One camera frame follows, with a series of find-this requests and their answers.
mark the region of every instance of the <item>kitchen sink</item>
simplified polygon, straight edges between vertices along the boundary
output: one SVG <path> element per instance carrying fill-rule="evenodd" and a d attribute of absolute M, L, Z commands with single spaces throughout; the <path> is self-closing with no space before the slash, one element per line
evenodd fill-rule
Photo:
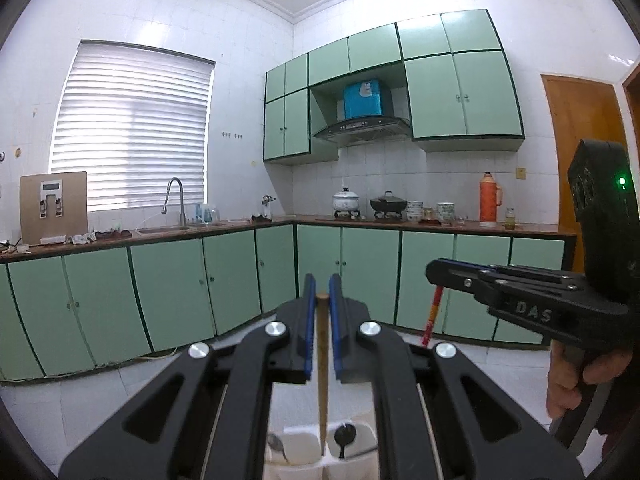
<path fill-rule="evenodd" d="M 136 229 L 136 232 L 141 235 L 159 235 L 162 233 L 179 233 L 183 231 L 189 231 L 192 229 L 188 226 L 172 225 L 167 227 L 149 227 L 147 229 Z"/>

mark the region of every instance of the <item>green cabinet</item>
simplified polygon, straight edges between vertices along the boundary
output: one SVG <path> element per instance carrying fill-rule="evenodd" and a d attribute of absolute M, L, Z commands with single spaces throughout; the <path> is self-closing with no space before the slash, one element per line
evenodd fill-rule
<path fill-rule="evenodd" d="M 506 265 L 509 260 L 508 237 L 457 235 L 454 258 L 473 264 Z M 497 320 L 487 314 L 486 305 L 471 294 L 452 290 L 449 294 L 444 333 L 473 339 L 491 340 Z"/>
<path fill-rule="evenodd" d="M 62 258 L 15 262 L 8 267 L 24 328 L 45 374 L 94 368 L 69 297 Z"/>
<path fill-rule="evenodd" d="M 397 325 L 416 330 L 423 330 L 427 325 L 436 287 L 429 283 L 424 271 L 431 260 L 453 258 L 454 238 L 453 234 L 448 233 L 404 232 L 402 234 Z M 448 300 L 449 289 L 445 289 L 433 327 L 434 333 L 442 332 Z"/>
<path fill-rule="evenodd" d="M 284 97 L 264 105 L 264 160 L 284 155 Z"/>
<path fill-rule="evenodd" d="M 342 228 L 342 292 L 384 323 L 394 322 L 399 240 L 398 231 Z"/>
<path fill-rule="evenodd" d="M 298 283 L 302 293 L 305 275 L 313 274 L 316 291 L 329 290 L 329 278 L 340 273 L 340 228 L 298 225 Z"/>
<path fill-rule="evenodd" d="M 466 134 L 460 87 L 451 54 L 404 63 L 414 138 Z"/>
<path fill-rule="evenodd" d="M 502 52 L 454 54 L 469 135 L 521 135 L 515 90 Z"/>
<path fill-rule="evenodd" d="M 395 23 L 349 36 L 348 44 L 352 72 L 400 59 Z"/>
<path fill-rule="evenodd" d="M 71 297 L 97 365 L 151 352 L 133 291 L 127 248 L 63 256 Z"/>
<path fill-rule="evenodd" d="M 291 94 L 306 88 L 306 54 L 285 63 L 284 93 Z"/>
<path fill-rule="evenodd" d="M 562 240 L 514 238 L 511 247 L 510 264 L 559 270 L 562 266 L 563 254 L 564 242 Z M 508 321 L 499 320 L 494 340 L 514 343 L 540 343 L 542 336 Z"/>
<path fill-rule="evenodd" d="M 154 350 L 215 335 L 200 240 L 133 246 L 131 259 Z"/>
<path fill-rule="evenodd" d="M 11 292 L 6 266 L 0 266 L 0 370 L 5 379 L 34 379 L 42 371 L 31 351 Z"/>
<path fill-rule="evenodd" d="M 255 246 L 262 310 L 268 312 L 296 297 L 293 225 L 256 229 Z"/>
<path fill-rule="evenodd" d="M 284 98 L 284 154 L 297 155 L 309 151 L 308 90 L 300 90 Z"/>
<path fill-rule="evenodd" d="M 326 44 L 309 53 L 309 86 L 349 72 L 347 38 Z"/>
<path fill-rule="evenodd" d="M 218 333 L 260 316 L 254 232 L 212 236 L 202 245 Z"/>
<path fill-rule="evenodd" d="M 398 22 L 398 34 L 404 59 L 450 52 L 439 14 Z"/>
<path fill-rule="evenodd" d="M 452 52 L 500 49 L 494 24 L 485 9 L 442 14 Z"/>
<path fill-rule="evenodd" d="M 267 88 L 265 102 L 273 101 L 284 95 L 285 65 L 281 64 L 267 72 Z"/>

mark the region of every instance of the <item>window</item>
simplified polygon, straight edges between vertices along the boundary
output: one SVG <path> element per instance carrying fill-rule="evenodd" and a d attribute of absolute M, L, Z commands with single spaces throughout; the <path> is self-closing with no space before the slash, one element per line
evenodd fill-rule
<path fill-rule="evenodd" d="M 86 171 L 89 211 L 205 201 L 213 63 L 82 42 L 56 119 L 49 172 Z M 170 203 L 178 203 L 171 193 Z"/>

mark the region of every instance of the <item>faucet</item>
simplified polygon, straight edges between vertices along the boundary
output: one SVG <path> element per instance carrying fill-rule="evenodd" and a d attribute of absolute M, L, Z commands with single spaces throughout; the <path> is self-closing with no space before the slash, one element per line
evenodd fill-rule
<path fill-rule="evenodd" d="M 166 185 L 166 196 L 164 197 L 164 205 L 162 206 L 162 210 L 160 212 L 163 215 L 166 215 L 166 202 L 167 200 L 169 200 L 169 192 L 171 191 L 171 184 L 174 182 L 174 180 L 180 187 L 180 227 L 185 227 L 187 225 L 187 219 L 184 215 L 184 189 L 182 188 L 181 180 L 176 176 L 174 176 Z"/>

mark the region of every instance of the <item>orange thermos flask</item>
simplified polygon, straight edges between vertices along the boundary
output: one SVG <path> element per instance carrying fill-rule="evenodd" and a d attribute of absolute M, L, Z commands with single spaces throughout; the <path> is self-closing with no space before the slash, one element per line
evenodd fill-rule
<path fill-rule="evenodd" d="M 491 173 L 485 173 L 480 181 L 480 227 L 496 227 L 498 206 L 502 205 L 502 187 Z"/>

